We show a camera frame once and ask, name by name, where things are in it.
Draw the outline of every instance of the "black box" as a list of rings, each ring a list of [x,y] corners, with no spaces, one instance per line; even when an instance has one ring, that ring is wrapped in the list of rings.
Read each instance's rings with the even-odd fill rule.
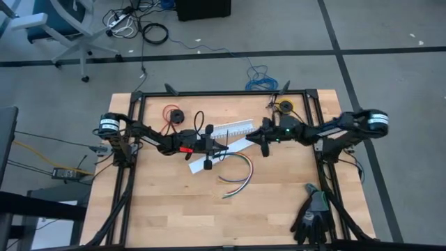
[[[180,21],[231,15],[231,0],[175,0]]]

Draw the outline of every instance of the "wooden work surface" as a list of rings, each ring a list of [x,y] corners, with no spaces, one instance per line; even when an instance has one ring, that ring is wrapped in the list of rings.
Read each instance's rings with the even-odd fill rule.
[[[339,116],[341,109],[336,92],[319,90],[318,94],[324,120]],[[302,96],[286,95],[284,98],[292,100],[295,111],[306,120]],[[109,111],[127,114],[129,100],[128,93],[114,94]],[[178,131],[193,128],[193,118],[199,110],[206,116],[205,125],[254,119],[254,125],[259,126],[263,117],[270,117],[270,111],[265,109],[268,101],[267,95],[148,98],[144,124],[161,130],[165,125],[162,109],[175,104],[185,112],[185,121],[177,127]],[[229,143],[241,137],[230,137]],[[318,186],[312,148],[296,142],[282,142],[270,145],[268,158],[262,157],[258,145],[242,152],[254,163],[252,180],[239,194],[222,199],[225,192],[239,185],[220,183],[217,175],[246,177],[248,166],[243,160],[227,157],[211,171],[191,174],[184,154],[164,156],[154,146],[144,144],[138,155],[126,246],[295,244],[289,228],[308,198],[304,186],[306,183]],[[192,155],[190,161],[200,157]],[[340,158],[351,161],[344,154]],[[99,165],[96,172],[110,161]],[[335,167],[346,210],[366,234],[374,236],[356,167],[342,162]],[[110,167],[94,181],[82,233],[83,244],[91,240],[110,212],[116,173],[117,168]],[[119,239],[121,219],[120,216],[117,220],[115,242]]]

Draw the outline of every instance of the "yellow cable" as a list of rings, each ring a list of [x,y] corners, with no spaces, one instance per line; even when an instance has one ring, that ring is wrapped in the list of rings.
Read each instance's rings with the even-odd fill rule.
[[[49,163],[50,165],[52,165],[52,166],[54,166],[54,167],[58,167],[58,168],[61,168],[61,169],[66,169],[66,170],[71,170],[71,171],[75,171],[75,172],[79,172],[79,173],[81,173],[81,174],[94,175],[94,174],[92,174],[91,172],[86,172],[86,171],[83,171],[83,170],[80,170],[80,169],[76,169],[76,168],[72,168],[72,167],[64,167],[64,166],[62,166],[62,165],[56,164],[56,163],[52,162],[49,158],[45,157],[43,154],[39,153],[39,152],[38,152],[37,150],[35,150],[34,148],[32,148],[32,147],[30,147],[30,146],[28,146],[28,145],[26,145],[26,144],[23,144],[23,143],[21,143],[21,142],[13,141],[13,143],[14,143],[14,144],[17,144],[17,145],[19,145],[19,146],[21,146],[21,147],[24,147],[24,148],[26,148],[26,149],[28,149],[28,150],[30,150],[30,151],[32,151],[34,154],[36,154],[37,156],[39,156],[42,160],[44,160],[45,162]]]
[[[221,183],[232,184],[232,185],[243,182],[243,181],[237,181],[237,183],[236,182],[228,182],[228,181],[223,181],[222,179],[219,179],[219,178],[217,180]]]

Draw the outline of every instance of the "gray floor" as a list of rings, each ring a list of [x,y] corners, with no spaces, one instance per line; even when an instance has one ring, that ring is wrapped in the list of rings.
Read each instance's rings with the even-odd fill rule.
[[[98,0],[93,25],[100,27],[102,16],[120,5],[120,0]],[[326,1],[326,6],[342,49],[418,47],[420,41],[422,46],[446,45],[445,1],[336,0]],[[28,15],[31,9],[32,1],[22,0],[17,12]],[[174,39],[190,46],[201,39],[200,43],[234,52],[332,49],[315,0],[233,0],[232,11],[224,19],[192,22],[178,22],[173,12],[153,13],[146,19],[167,25]],[[103,36],[98,42],[119,49],[123,56],[141,54],[141,39]],[[61,49],[56,42],[30,45],[24,31],[7,29],[0,39],[0,61],[48,60]],[[146,45],[144,55],[197,51],[167,42]],[[405,242],[446,245],[446,201],[441,196],[446,188],[442,183],[446,174],[442,126],[446,120],[440,116],[446,110],[445,53],[357,55],[345,56],[345,60],[361,106],[382,109],[391,118],[390,134],[374,145]],[[336,89],[342,109],[352,110],[334,56],[272,56],[252,61],[267,65],[270,76],[281,86],[291,80],[292,89]],[[245,59],[151,61],[145,65],[150,77],[142,91],[163,91],[166,82],[179,91],[242,90],[248,80]],[[140,63],[90,64],[88,84],[79,80],[78,65],[63,66],[63,70],[54,66],[0,68],[0,107],[19,107],[18,130],[95,144],[99,139],[91,130],[107,111],[111,94],[132,91],[140,81],[139,68]],[[77,165],[88,154],[84,168],[93,169],[95,158],[88,149],[24,135],[17,135],[17,140],[65,165]],[[391,241],[363,146],[358,147],[358,157],[368,174],[364,191],[377,236]],[[50,170],[17,146],[10,158]],[[24,194],[56,184],[60,182],[8,167],[1,189]]]

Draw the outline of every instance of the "red cable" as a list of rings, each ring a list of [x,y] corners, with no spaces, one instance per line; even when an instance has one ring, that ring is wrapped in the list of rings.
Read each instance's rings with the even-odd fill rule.
[[[162,127],[160,133],[162,134],[162,131],[166,128],[166,126],[169,125],[170,123],[170,119],[167,118],[167,115],[170,114],[170,112],[174,111],[175,109],[170,109],[166,112],[166,108],[168,107],[175,107],[176,109],[180,109],[180,107],[178,105],[166,105],[163,109],[162,109],[162,118],[166,121],[166,124]],[[175,124],[172,123],[171,126],[179,126],[180,124]]]

